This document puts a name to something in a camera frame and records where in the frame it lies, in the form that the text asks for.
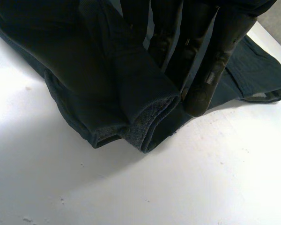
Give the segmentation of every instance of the garment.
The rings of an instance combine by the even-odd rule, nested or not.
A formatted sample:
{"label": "garment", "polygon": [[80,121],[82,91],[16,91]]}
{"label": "garment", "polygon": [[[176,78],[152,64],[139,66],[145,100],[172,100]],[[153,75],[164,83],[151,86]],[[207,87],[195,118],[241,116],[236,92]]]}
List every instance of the garment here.
{"label": "garment", "polygon": [[[112,3],[120,9],[119,1],[113,0]],[[119,75],[127,71],[128,76],[135,73],[137,71],[134,69],[135,66],[146,67],[138,81],[124,79],[122,86],[118,86],[122,96],[121,111],[125,112],[128,120],[121,124],[121,127],[117,127],[117,121],[108,117],[107,114],[95,117],[92,114],[94,107],[90,103],[69,92],[46,67],[11,42],[1,30],[0,36],[45,78],[50,94],[64,119],[94,148],[124,138],[143,152],[151,151],[191,119],[179,103],[178,90],[151,63],[144,49],[127,49],[125,45],[122,45],[131,41],[129,27],[107,1],[83,0],[80,4],[80,12],[87,21],[89,31],[103,46],[104,54],[113,53],[113,58],[110,60],[113,60],[114,65],[117,66]],[[152,25],[153,22],[150,19],[150,29],[153,28]],[[207,42],[208,38],[202,45],[192,74],[195,74],[195,70],[198,69]],[[256,93],[265,93],[266,97],[255,98],[253,95]],[[262,102],[281,100],[280,64],[248,37],[240,42],[232,55],[210,108],[233,99]]]}

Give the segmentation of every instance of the white table surface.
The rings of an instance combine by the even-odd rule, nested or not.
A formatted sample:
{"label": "white table surface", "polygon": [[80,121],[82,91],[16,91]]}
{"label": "white table surface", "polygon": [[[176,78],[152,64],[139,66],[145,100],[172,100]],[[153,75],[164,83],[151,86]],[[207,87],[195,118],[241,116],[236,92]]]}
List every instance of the white table surface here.
{"label": "white table surface", "polygon": [[[249,32],[281,62],[257,23]],[[281,225],[281,102],[232,101],[144,155],[93,149],[0,39],[0,225]]]}

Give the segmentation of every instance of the white surface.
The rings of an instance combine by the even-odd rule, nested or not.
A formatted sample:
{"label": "white surface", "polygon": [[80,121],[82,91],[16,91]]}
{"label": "white surface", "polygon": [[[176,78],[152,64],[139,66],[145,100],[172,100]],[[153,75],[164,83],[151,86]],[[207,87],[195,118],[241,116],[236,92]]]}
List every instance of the white surface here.
{"label": "white surface", "polygon": [[220,108],[147,155],[93,149],[0,39],[0,225],[281,225],[281,102]]}

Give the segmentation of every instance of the gray fabric lining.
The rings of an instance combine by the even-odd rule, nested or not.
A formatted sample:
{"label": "gray fabric lining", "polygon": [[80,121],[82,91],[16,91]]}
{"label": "gray fabric lining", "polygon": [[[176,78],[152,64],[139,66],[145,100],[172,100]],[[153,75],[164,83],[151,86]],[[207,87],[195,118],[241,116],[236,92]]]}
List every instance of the gray fabric lining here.
{"label": "gray fabric lining", "polygon": [[158,100],[146,108],[129,127],[123,128],[120,136],[134,147],[141,149],[147,132],[154,120],[171,104],[173,97]]}

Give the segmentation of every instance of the dark fabric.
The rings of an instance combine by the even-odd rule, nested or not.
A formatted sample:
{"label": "dark fabric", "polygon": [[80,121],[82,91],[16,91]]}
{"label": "dark fabric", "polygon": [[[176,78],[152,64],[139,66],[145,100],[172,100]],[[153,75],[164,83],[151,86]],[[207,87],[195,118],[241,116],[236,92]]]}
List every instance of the dark fabric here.
{"label": "dark fabric", "polygon": [[[119,0],[113,0],[120,10]],[[191,119],[179,103],[179,92],[141,47],[133,45],[133,36],[125,21],[106,0],[82,0],[80,12],[88,30],[96,38],[102,51],[118,76],[120,107],[105,105],[127,117],[125,123],[115,121],[92,103],[69,92],[56,77],[36,59],[11,42],[1,31],[0,36],[14,48],[42,77],[52,98],[67,123],[94,147],[119,138],[126,139],[143,152],[149,152]],[[154,29],[152,12],[149,14],[148,46]],[[208,37],[191,71],[191,84],[206,50]],[[281,66],[248,37],[240,42],[216,90],[210,108],[233,99],[250,102],[281,100]]]}

